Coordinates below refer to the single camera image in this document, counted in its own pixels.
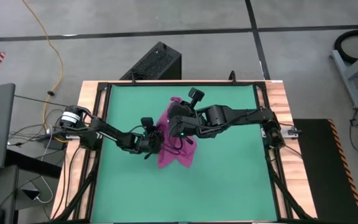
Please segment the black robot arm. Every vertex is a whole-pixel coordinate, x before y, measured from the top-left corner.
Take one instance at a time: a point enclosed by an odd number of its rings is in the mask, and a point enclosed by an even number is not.
[[[90,124],[85,124],[85,118],[91,118]],[[144,134],[124,133],[101,118],[93,116],[91,112],[81,106],[69,106],[66,108],[60,120],[62,129],[80,137],[80,145],[89,150],[97,150],[101,147],[101,136],[116,142],[123,151],[131,154],[142,152],[158,153],[163,142],[163,135],[156,128],[153,128],[152,118],[142,118]]]
[[[174,102],[168,109],[170,136],[215,138],[233,125],[261,124],[270,146],[284,145],[280,125],[271,109],[234,110],[228,106],[213,105],[194,110],[204,93],[192,88],[189,96],[193,99],[191,103]]]

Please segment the pink cloth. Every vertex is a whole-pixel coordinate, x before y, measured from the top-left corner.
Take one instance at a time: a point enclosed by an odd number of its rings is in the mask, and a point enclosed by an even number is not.
[[[179,97],[171,97],[171,103],[173,101],[181,102],[182,99]],[[161,130],[164,134],[164,143],[163,146],[158,154],[158,168],[162,169],[166,167],[168,164],[170,164],[175,159],[182,164],[183,166],[189,168],[191,166],[191,163],[193,162],[194,152],[197,148],[197,142],[192,136],[189,136],[188,138],[193,141],[193,144],[189,144],[185,139],[182,139],[183,147],[179,150],[172,149],[168,138],[171,139],[172,144],[179,148],[180,138],[170,137],[169,136],[169,125],[168,125],[168,109],[171,105],[171,103],[168,105],[167,109],[162,113],[160,119],[157,121],[157,128]]]

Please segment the green surface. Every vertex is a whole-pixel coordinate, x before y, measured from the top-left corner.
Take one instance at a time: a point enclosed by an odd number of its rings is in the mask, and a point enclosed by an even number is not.
[[[256,108],[252,86],[195,86],[197,108]],[[108,123],[128,131],[141,117],[157,122],[171,96],[189,100],[191,86],[114,86]],[[215,139],[197,139],[193,165],[157,168],[157,155],[121,151],[105,140],[91,221],[203,222],[276,220],[259,125],[234,126]]]

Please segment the wooden table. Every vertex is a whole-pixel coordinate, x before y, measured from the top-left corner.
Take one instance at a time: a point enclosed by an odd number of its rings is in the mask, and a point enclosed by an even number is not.
[[[84,81],[81,87],[80,97],[78,99],[78,105],[83,106],[91,110],[94,108],[97,86],[99,82],[108,82],[108,83],[130,83],[131,81],[127,80],[114,80],[114,81]],[[160,82],[160,80],[143,80],[138,81],[139,83],[146,83],[146,82]],[[231,82],[229,80],[164,80],[164,82],[193,82],[195,85],[199,82]],[[237,82],[260,82],[260,80],[238,80]],[[284,84],[282,81],[265,81],[266,88],[267,88],[267,95],[268,100],[270,103],[271,109],[276,113],[277,119],[280,123],[284,124],[293,124],[292,116],[290,107],[288,105],[287,96],[285,94]],[[99,103],[99,110],[98,116],[101,117],[103,112],[103,100],[104,100],[104,93],[102,93],[101,101]],[[261,105],[263,104],[263,99],[260,97],[259,101]],[[298,145],[298,140],[285,140],[287,146],[295,149],[300,153],[300,148]],[[77,152],[74,161],[72,163],[71,168],[71,177],[68,180],[68,170],[71,160],[73,159],[74,152],[78,148],[79,141],[74,140],[70,141],[67,146],[67,153],[65,159],[65,169],[66,169],[66,180],[65,180],[65,193],[63,195],[63,202],[62,206],[60,206],[59,210],[57,211],[58,216],[63,209],[65,208],[64,204],[66,202],[66,191],[67,191],[67,184],[70,181],[70,189],[68,191],[68,202],[74,197],[78,190],[78,183],[80,181],[80,175],[83,167],[84,157],[85,157],[85,150],[80,149]],[[285,180],[287,182],[287,189],[293,195],[295,200],[299,203],[299,205],[305,210],[305,212],[312,217],[316,216],[316,210],[314,209],[313,199],[311,197],[310,187],[308,183],[308,178],[306,176],[305,167],[303,165],[302,158],[296,155],[291,150],[287,148],[282,148],[280,150],[280,155],[282,158],[283,163],[283,170],[285,175]],[[92,152],[90,159],[89,159],[89,169],[92,167],[93,164],[93,157],[94,153]],[[52,215],[55,214],[60,200],[63,194],[63,170],[62,174],[60,175],[59,185],[56,192],[55,203],[53,204]],[[81,209],[80,209],[80,216],[79,218],[85,217],[85,210],[86,204],[88,202],[88,191],[84,193],[82,202],[81,202]],[[287,214],[285,212],[284,200],[280,190],[277,189],[277,196],[278,196],[278,203],[280,207],[280,214],[282,218],[286,218]]]

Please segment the computer tower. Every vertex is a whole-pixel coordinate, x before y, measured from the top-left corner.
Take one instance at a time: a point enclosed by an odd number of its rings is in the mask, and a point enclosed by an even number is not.
[[[120,80],[181,80],[181,53],[158,42]]]

